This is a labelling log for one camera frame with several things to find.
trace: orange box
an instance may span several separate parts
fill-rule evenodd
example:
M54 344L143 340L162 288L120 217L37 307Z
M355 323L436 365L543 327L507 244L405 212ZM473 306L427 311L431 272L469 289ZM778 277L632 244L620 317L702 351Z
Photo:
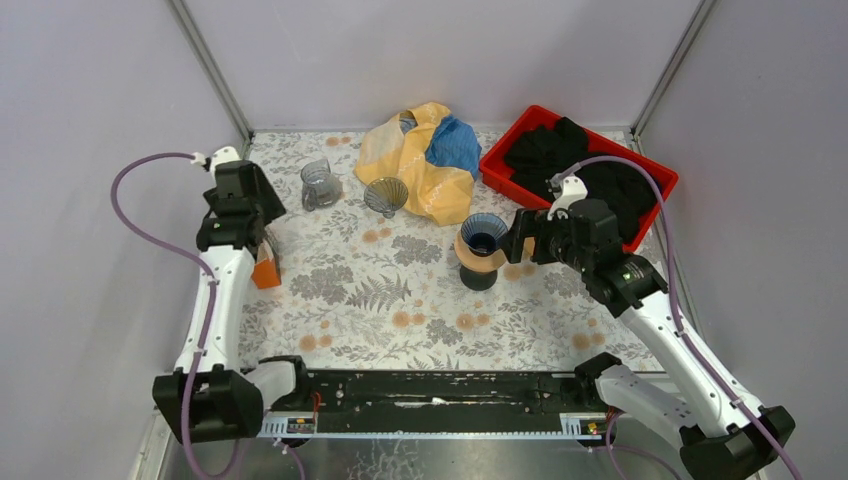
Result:
M253 267L251 278L253 283L256 284L256 288L259 289L279 287L283 284L280 278L280 263L277 261L277 252L268 243L268 240L259 245L256 266Z

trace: yellow plastic bag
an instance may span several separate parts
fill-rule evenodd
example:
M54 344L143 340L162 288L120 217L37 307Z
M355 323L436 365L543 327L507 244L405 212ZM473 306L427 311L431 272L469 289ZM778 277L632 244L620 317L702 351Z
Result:
M468 170L436 166L425 158L433 133L448 115L447 107L433 102L398 113L365 134L353 170L366 185L381 177L399 178L409 189L404 208L440 226L468 217L474 186Z

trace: black round base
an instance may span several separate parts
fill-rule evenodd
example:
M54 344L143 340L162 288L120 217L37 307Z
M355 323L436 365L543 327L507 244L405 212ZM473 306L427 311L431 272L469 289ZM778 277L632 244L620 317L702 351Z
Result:
M498 280L498 271L477 273L465 268L465 265L461 265L459 267L459 279L462 280L463 285L471 290L482 292L492 288L492 285Z

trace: yellow and blue bag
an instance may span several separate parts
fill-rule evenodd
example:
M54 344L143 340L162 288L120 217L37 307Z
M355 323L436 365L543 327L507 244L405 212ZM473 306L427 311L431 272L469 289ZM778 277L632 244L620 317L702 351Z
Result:
M381 177L399 178L409 189L407 211L440 226L453 225L471 209L480 151L468 124L430 102L366 133L353 171L366 185Z

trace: red plastic tray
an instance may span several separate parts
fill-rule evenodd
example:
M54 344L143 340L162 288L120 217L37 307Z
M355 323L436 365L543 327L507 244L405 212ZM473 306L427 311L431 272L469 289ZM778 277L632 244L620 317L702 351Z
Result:
M547 208L550 207L550 202L543 198L537 197L535 194L525 190L524 188L512 183L509 177L514 173L514 170L504 163L503 157L512 147L512 144L518 140L522 133L529 130L534 130L539 125L544 125L547 128L553 129L557 120L562 118L562 115L533 105L521 115L515 124L498 140L498 143L489 150L482 160L480 160L480 171L483 173L483 183L492 187L497 192L506 195L515 202L527 208ZM616 157L626 158L638 163L642 168L648 171L659 183L660 191L662 192L663 200L668 199L671 190L677 184L679 176L677 172L670 168L664 167L659 163L645 158L638 153L625 148L612 140L602 137L597 133L586 130L589 135L589 151L590 152L606 152ZM654 223L654 219L660 211L659 205L639 217L639 234L631 243L624 245L624 249L628 252L634 252L642 243L642 239Z

